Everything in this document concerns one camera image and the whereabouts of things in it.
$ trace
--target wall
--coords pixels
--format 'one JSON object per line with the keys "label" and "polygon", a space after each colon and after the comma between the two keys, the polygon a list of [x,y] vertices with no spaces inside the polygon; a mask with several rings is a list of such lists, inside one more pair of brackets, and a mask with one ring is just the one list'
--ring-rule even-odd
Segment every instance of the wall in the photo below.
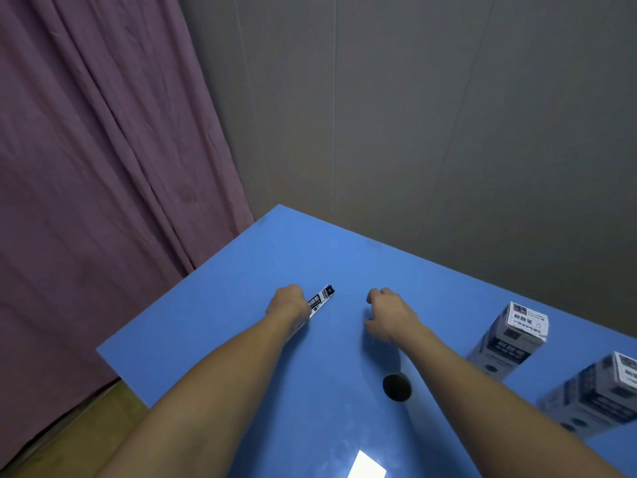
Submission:
{"label": "wall", "polygon": [[248,201],[637,336],[637,0],[180,0]]}

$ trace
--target person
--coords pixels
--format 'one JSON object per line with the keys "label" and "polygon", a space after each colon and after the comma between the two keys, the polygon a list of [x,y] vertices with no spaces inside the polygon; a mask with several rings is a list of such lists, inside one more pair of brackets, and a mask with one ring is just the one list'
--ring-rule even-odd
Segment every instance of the person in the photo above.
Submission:
{"label": "person", "polygon": [[[365,327],[414,363],[484,477],[621,474],[420,323],[400,295],[372,289]],[[278,289],[265,317],[191,369],[148,412],[99,478],[226,476],[293,327],[310,307],[297,285]]]}

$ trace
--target curtain fold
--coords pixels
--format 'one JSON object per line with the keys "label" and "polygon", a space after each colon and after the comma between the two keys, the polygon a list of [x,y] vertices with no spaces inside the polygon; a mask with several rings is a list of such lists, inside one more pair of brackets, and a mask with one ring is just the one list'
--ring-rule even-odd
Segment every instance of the curtain fold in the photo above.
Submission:
{"label": "curtain fold", "polygon": [[1,0],[0,466],[253,217],[177,0]]}

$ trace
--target blue tabletop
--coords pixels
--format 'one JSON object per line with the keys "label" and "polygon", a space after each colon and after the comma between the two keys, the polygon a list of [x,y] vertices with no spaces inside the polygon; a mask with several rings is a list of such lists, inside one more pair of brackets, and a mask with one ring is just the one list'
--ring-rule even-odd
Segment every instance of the blue tabletop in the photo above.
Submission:
{"label": "blue tabletop", "polygon": [[[286,345],[235,460],[234,477],[343,477],[361,450],[387,477],[479,476],[410,361],[364,332],[372,287],[400,293],[453,350],[467,355],[509,301],[545,313],[548,343],[506,380],[531,403],[637,340],[284,206],[277,206],[100,346],[152,406],[196,362],[259,321],[278,287],[336,293]],[[398,403],[383,378],[402,371]],[[623,473],[637,468],[637,425],[588,444]]]}

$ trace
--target yellow floor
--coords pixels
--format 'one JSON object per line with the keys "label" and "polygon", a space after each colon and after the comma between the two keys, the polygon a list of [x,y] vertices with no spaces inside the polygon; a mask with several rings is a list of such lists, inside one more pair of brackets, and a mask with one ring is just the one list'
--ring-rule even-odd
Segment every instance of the yellow floor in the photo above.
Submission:
{"label": "yellow floor", "polygon": [[91,478],[147,412],[120,381],[9,476]]}

